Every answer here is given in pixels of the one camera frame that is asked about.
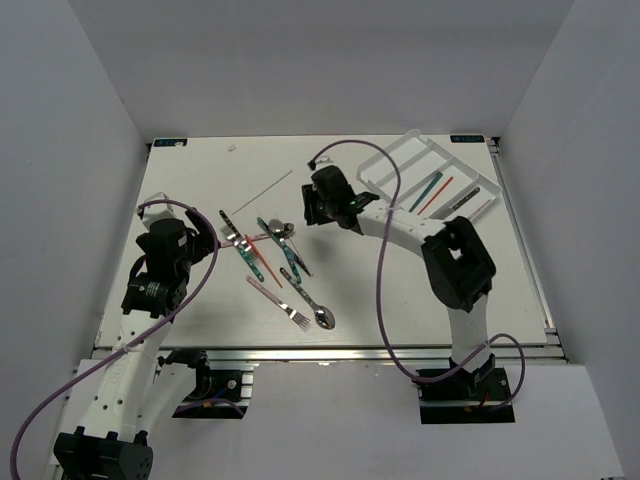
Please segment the teal chopstick short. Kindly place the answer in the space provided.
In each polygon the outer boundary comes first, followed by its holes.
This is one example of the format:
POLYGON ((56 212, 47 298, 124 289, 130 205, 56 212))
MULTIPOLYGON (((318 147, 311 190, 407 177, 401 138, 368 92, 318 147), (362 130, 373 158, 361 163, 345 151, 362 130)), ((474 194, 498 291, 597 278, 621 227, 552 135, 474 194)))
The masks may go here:
POLYGON ((419 194, 419 196, 417 197, 417 199, 414 201, 414 203, 411 205, 409 211, 410 212, 414 212, 415 209, 420 205, 420 203, 424 200, 424 198, 427 196, 427 194, 435 187, 435 185, 439 182, 439 180, 442 178, 443 173, 441 171, 437 171, 434 175, 433 178, 429 181, 429 183, 426 185, 426 187, 423 189, 423 191, 419 194))

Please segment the pink handled knife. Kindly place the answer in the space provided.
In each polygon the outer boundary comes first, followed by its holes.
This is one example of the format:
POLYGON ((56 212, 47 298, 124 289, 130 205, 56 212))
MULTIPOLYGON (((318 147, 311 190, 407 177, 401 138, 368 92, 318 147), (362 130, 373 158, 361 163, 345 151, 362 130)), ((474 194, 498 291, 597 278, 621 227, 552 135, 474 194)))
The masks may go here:
POLYGON ((478 207, 477 207, 477 208, 476 208, 476 209, 475 209, 475 210, 474 210, 474 211, 473 211, 473 212, 468 216, 468 219, 469 219, 470 221, 473 221, 476 217, 478 217, 478 216, 481 214, 481 212, 482 212, 485 208, 487 208, 487 207, 492 203, 492 201, 493 201, 493 200, 494 200, 494 199, 492 198, 492 199, 488 199, 488 200, 486 200, 485 202, 483 202, 480 206, 478 206, 478 207))

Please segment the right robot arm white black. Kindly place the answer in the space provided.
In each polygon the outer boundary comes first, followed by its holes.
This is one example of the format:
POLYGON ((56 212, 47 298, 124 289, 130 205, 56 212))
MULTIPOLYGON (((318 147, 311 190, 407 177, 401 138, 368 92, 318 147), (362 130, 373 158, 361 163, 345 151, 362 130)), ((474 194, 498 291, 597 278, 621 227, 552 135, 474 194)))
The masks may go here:
POLYGON ((453 390, 466 399, 484 391, 495 366, 486 311, 496 266, 472 222, 463 216, 445 222, 420 219, 374 193, 357 194, 334 165, 315 171, 311 182, 301 190, 308 225, 335 223, 361 236, 381 240, 376 267, 376 316, 383 344, 399 370, 416 384, 451 383, 453 390), (421 377, 406 369, 388 338, 381 298, 388 244, 423 261, 432 292, 447 308, 451 332, 449 369, 435 377, 421 377))

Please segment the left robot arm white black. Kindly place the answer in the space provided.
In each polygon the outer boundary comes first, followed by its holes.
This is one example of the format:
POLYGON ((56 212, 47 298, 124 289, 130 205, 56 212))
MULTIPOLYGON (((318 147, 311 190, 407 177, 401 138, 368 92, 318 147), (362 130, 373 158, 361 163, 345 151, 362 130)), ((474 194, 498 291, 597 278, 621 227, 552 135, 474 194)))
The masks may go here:
POLYGON ((220 246, 211 223, 194 208, 174 214, 176 202, 139 206, 143 254, 131 267, 112 353, 95 371, 99 388, 74 432, 58 434, 53 453, 69 479, 146 479, 153 463, 148 437, 182 399, 199 399, 211 387, 198 349, 157 357, 177 314, 197 295, 189 290, 193 265, 215 258, 220 246))

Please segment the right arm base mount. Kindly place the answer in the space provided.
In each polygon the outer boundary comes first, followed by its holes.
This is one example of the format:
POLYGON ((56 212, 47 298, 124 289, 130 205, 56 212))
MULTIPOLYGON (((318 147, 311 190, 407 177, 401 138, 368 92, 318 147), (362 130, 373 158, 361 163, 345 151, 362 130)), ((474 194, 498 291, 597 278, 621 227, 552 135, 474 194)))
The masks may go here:
POLYGON ((455 377, 418 385, 420 421, 423 425, 509 424, 516 421, 511 404, 496 409, 511 396, 504 368, 494 368, 478 387, 455 377))

